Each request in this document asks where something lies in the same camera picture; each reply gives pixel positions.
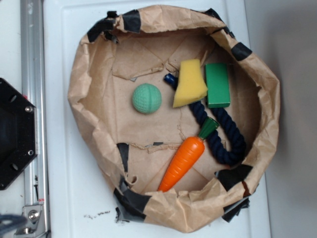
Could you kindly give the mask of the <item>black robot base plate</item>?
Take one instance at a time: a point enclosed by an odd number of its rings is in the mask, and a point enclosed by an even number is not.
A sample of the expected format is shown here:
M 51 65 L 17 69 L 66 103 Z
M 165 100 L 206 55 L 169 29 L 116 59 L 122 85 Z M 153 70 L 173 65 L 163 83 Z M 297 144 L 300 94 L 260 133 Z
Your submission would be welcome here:
M 0 189 L 6 190 L 37 156 L 36 107 L 0 79 Z

